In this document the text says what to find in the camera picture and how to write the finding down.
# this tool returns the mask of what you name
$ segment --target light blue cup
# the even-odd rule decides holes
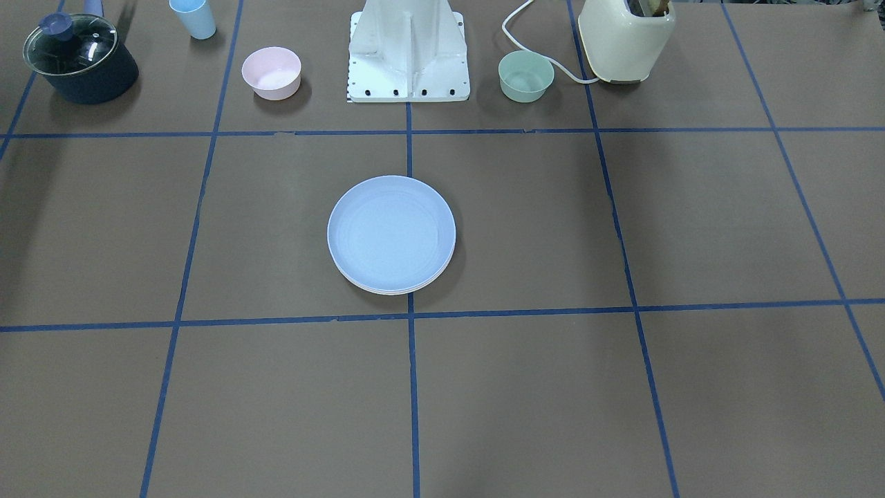
[[[215,18],[207,0],[169,0],[169,7],[197,40],[215,35]]]

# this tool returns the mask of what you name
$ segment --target pot handle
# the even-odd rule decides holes
[[[102,0],[84,0],[83,11],[87,14],[104,17],[104,6],[102,5]]]

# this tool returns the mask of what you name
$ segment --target blue tape line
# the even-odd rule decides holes
[[[848,300],[848,304],[855,305],[869,305],[869,304],[885,304],[885,299],[860,299],[860,300]]]
[[[405,103],[405,173],[409,178],[412,178],[412,103],[411,102]]]
[[[778,127],[779,131],[811,131],[811,132],[844,132],[844,131],[885,131],[885,126],[837,126],[837,127],[809,127],[809,126],[789,126]]]
[[[770,128],[761,127],[733,127],[733,128],[703,128],[703,127],[686,127],[686,128],[600,128],[600,133],[735,133],[735,132],[751,132],[765,131],[770,132]]]
[[[421,498],[421,459],[418,425],[418,363],[415,354],[415,293],[409,292],[409,386],[412,399],[412,498]]]
[[[741,52],[743,63],[747,67],[747,72],[750,74],[750,79],[753,81],[753,86],[756,88],[756,93],[759,96],[759,102],[762,104],[762,108],[766,112],[768,122],[772,127],[772,131],[774,132],[774,137],[777,139],[778,147],[781,149],[781,156],[783,157],[784,163],[787,165],[789,176],[793,181],[794,187],[796,188],[796,194],[799,196],[799,200],[802,202],[802,208],[805,210],[805,216],[808,218],[808,222],[812,226],[812,231],[814,232],[814,237],[818,241],[820,252],[823,254],[824,260],[827,262],[827,268],[829,268],[830,276],[833,277],[833,283],[835,284],[836,290],[839,292],[839,298],[841,299],[842,304],[845,306],[845,313],[848,314],[849,321],[851,322],[851,327],[854,329],[854,334],[858,338],[860,349],[863,351],[864,357],[866,358],[866,364],[869,367],[870,372],[873,374],[873,379],[875,380],[876,385],[879,387],[879,395],[882,397],[882,400],[885,401],[885,384],[882,383],[882,379],[879,375],[879,370],[876,368],[873,356],[870,354],[869,348],[866,346],[864,335],[860,331],[858,322],[854,318],[854,312],[851,311],[851,305],[845,297],[845,290],[842,287],[842,282],[840,282],[839,276],[836,274],[833,260],[830,258],[827,246],[824,244],[823,236],[821,236],[820,230],[818,230],[818,223],[814,221],[814,215],[812,214],[812,210],[808,205],[807,199],[805,198],[802,186],[799,184],[799,178],[796,175],[796,170],[793,168],[793,163],[789,158],[789,154],[787,154],[787,148],[784,146],[783,140],[781,139],[781,133],[778,131],[777,127],[774,124],[774,117],[771,114],[771,110],[768,108],[768,103],[766,102],[765,97],[762,95],[762,88],[759,86],[759,81],[757,80],[756,74],[753,72],[753,68],[750,65],[750,59],[747,57],[747,52],[743,49],[743,44],[741,43],[740,36],[738,36],[737,34],[735,23],[732,22],[731,16],[728,14],[728,9],[726,8],[725,4],[722,4],[721,8],[722,13],[725,14],[725,19],[728,22],[728,27],[731,29],[731,34],[735,39],[735,43],[737,43],[737,48]]]
[[[575,17],[574,17],[572,0],[567,0],[566,5],[568,6],[568,17],[571,20],[571,24],[572,24],[572,38],[574,41],[574,48],[578,54],[578,63],[581,68],[581,77],[584,79],[587,79],[587,73],[584,69],[583,58],[581,55],[582,54],[581,41],[578,36],[578,27],[577,27],[577,22],[575,21]],[[663,410],[660,407],[660,399],[658,397],[658,387],[657,387],[657,384],[655,383],[654,370],[651,367],[651,358],[649,356],[648,346],[645,341],[645,331],[643,329],[643,319],[642,319],[642,316],[639,312],[638,303],[636,300],[636,292],[635,292],[635,288],[633,286],[633,276],[630,273],[630,262],[629,262],[629,258],[627,257],[627,246],[624,243],[624,235],[621,232],[621,228],[620,228],[620,220],[618,217],[618,206],[617,206],[617,203],[615,202],[614,191],[612,190],[612,180],[611,180],[611,177],[609,176],[608,165],[606,164],[606,161],[605,161],[605,151],[603,149],[602,135],[599,133],[599,121],[596,118],[596,109],[593,106],[593,96],[591,95],[589,85],[584,85],[584,92],[587,96],[587,105],[590,110],[590,120],[593,123],[594,137],[596,138],[596,147],[599,152],[599,164],[600,164],[600,167],[602,168],[603,178],[605,180],[605,192],[608,194],[609,200],[611,201],[611,204],[612,204],[612,221],[614,223],[615,233],[617,234],[618,241],[620,243],[621,257],[624,260],[624,276],[627,279],[627,289],[630,293],[630,304],[633,307],[633,315],[634,315],[634,320],[636,323],[636,333],[639,336],[639,344],[643,350],[643,361],[645,363],[645,375],[646,375],[646,377],[648,379],[648,383],[649,383],[649,391],[651,394],[651,404],[654,407],[655,418],[658,421],[658,433],[659,433],[660,439],[661,439],[661,447],[664,450],[664,458],[666,460],[667,474],[670,478],[670,488],[671,488],[671,491],[673,492],[673,498],[680,498],[679,484],[676,481],[676,471],[673,466],[673,458],[670,453],[670,442],[669,442],[669,439],[667,438],[667,435],[666,435],[666,426],[664,424],[664,414],[663,414]]]
[[[9,123],[9,129],[6,130],[6,138],[3,139],[3,143],[0,144],[0,160],[3,160],[3,156],[6,154],[6,149],[9,147],[9,142],[12,140],[12,132],[15,131],[16,125],[19,124],[19,118],[21,118],[21,112],[25,108],[25,101],[27,100],[27,96],[31,93],[31,87],[34,86],[34,79],[37,77],[37,73],[31,72],[31,76],[27,79],[27,83],[25,84],[25,89],[21,92],[21,98],[19,99],[19,105],[15,108],[15,114],[12,116],[12,121]]]
[[[142,489],[139,498],[147,498],[150,486],[150,474],[154,470],[154,457],[157,455],[157,441],[159,441],[160,424],[163,422],[163,410],[165,409],[165,397],[169,390],[169,377],[172,375],[172,361],[175,356],[175,347],[178,344],[178,327],[173,327],[169,338],[169,350],[166,352],[165,367],[163,368],[163,381],[160,383],[160,395],[157,400],[157,412],[154,414],[154,425],[150,430],[150,444],[148,445],[148,457],[144,464],[142,475]]]
[[[788,132],[882,132],[885,127],[778,127]],[[600,133],[748,133],[771,132],[771,127],[686,127],[686,128],[600,128]],[[303,136],[362,136],[362,135],[530,135],[593,133],[593,128],[535,128],[535,129],[279,129],[232,131],[132,131],[110,133],[3,133],[0,138],[28,140],[35,138],[158,138],[169,136],[274,136],[277,134]]]
[[[175,322],[111,322],[111,323],[51,323],[43,325],[5,325],[0,333],[6,332],[61,332],[61,331],[111,331],[120,329],[168,329]]]
[[[885,298],[868,298],[847,300],[852,306],[885,305]],[[666,311],[710,311],[717,309],[765,309],[787,307],[826,307],[842,306],[841,300],[797,300],[797,301],[760,301],[709,304],[677,304],[637,306],[641,313],[657,313]],[[490,318],[500,316],[539,316],[539,315],[604,315],[633,313],[632,306],[620,307],[564,307],[538,309],[490,309],[479,311],[428,311],[414,313],[416,320],[436,320],[444,318]],[[3,325],[0,333],[8,332],[46,332],[46,331],[107,331],[115,329],[162,329],[170,327],[229,327],[236,325],[280,325],[287,323],[327,323],[327,322],[371,322],[376,320],[407,320],[409,313],[387,313],[378,315],[314,315],[314,316],[280,316],[262,318],[220,318],[204,320],[179,320],[156,322],[109,322],[109,323],[48,323],[31,325]]]
[[[640,306],[641,312],[660,311],[705,311],[713,309],[764,309],[771,307],[824,307],[841,306],[841,300],[799,300],[799,301],[767,301],[767,302],[736,302],[712,304],[676,304]]]
[[[236,49],[236,38],[240,31],[240,19],[242,17],[242,3],[239,0],[236,8],[236,18],[234,20],[234,31],[231,34],[230,49],[227,53],[227,66],[225,67],[224,80],[221,82],[221,92],[219,93],[218,107],[215,111],[215,124],[212,128],[212,140],[209,142],[209,152],[206,155],[206,164],[203,171],[203,181],[200,185],[200,195],[196,202],[196,212],[194,213],[194,224],[190,232],[190,243],[188,246],[188,256],[185,260],[184,274],[181,277],[181,293],[178,299],[178,306],[175,309],[175,321],[181,320],[181,314],[184,310],[184,301],[188,293],[188,281],[190,278],[190,268],[194,260],[194,250],[196,248],[196,236],[200,228],[200,209],[203,206],[203,199],[206,193],[206,183],[209,180],[209,173],[212,170],[212,158],[215,154],[215,144],[218,142],[218,131],[221,123],[221,114],[224,111],[224,99],[227,94],[227,82],[230,80],[230,68],[234,64],[234,52]],[[175,345],[178,341],[179,327],[174,327],[172,337],[169,338],[169,351],[166,355],[166,363],[163,371],[163,383],[160,386],[160,395],[157,402],[157,414],[154,416],[154,426],[150,433],[150,445],[148,446],[148,457],[144,464],[144,475],[142,476],[142,490],[140,498],[147,498],[148,488],[150,486],[150,474],[153,472],[154,455],[157,450],[157,442],[159,439],[160,425],[163,423],[163,409],[165,407],[165,396],[169,386],[169,378],[172,375],[172,366],[175,356]]]
[[[168,136],[212,136],[211,131],[133,131],[119,133],[16,133],[12,138],[159,138]]]
[[[633,313],[633,308],[622,307],[569,307],[546,309],[499,309],[482,311],[427,311],[416,313],[417,320],[438,318],[486,318],[494,316],[542,316],[542,315],[603,315],[609,313]]]
[[[414,129],[413,135],[509,135],[529,133],[525,129]]]
[[[372,322],[377,320],[405,320],[406,313],[381,315],[315,315],[268,318],[222,318],[218,320],[181,320],[181,327],[230,327],[235,325],[282,325],[286,323]]]

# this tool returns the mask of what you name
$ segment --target white power cord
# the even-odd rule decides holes
[[[507,23],[510,22],[510,19],[513,19],[513,16],[515,16],[516,14],[522,12],[523,9],[525,9],[526,7],[528,7],[529,4],[531,4],[531,3],[534,2],[534,1],[535,1],[535,0],[527,0],[524,4],[520,5],[518,9],[516,9],[516,10],[513,11],[513,12],[511,12],[510,15],[507,16],[507,17],[504,19],[504,22],[501,23],[501,29],[504,31],[504,34],[507,35],[507,38],[509,38],[510,41],[513,42],[514,45],[516,45],[517,47],[519,47],[521,50],[524,50],[524,51],[530,51],[530,50],[527,49],[527,48],[525,47],[525,45],[523,45],[522,43],[517,42],[517,41],[516,41],[516,38],[514,38],[513,35],[510,34],[510,31],[507,31]],[[547,57],[547,56],[545,56],[545,55],[543,55],[543,54],[538,54],[538,55],[541,55],[541,57],[546,58],[547,60],[549,60],[549,61],[551,62],[551,64],[553,64],[554,66],[558,67],[559,69],[562,69],[562,72],[565,73],[565,74],[567,74],[568,77],[569,77],[569,78],[572,78],[572,80],[573,80],[574,82],[576,82],[576,83],[580,83],[580,84],[582,84],[582,85],[589,85],[589,84],[591,84],[591,83],[595,83],[595,82],[598,82],[598,81],[599,81],[599,78],[593,78],[592,80],[582,80],[581,78],[579,78],[579,77],[575,76],[574,74],[572,74],[572,72],[569,71],[568,69],[566,69],[565,66],[559,64],[559,62],[556,61],[554,58]]]

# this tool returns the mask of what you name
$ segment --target plate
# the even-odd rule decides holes
[[[387,175],[355,185],[329,216],[332,260],[351,283],[376,294],[415,292],[455,251],[455,218],[426,183]]]

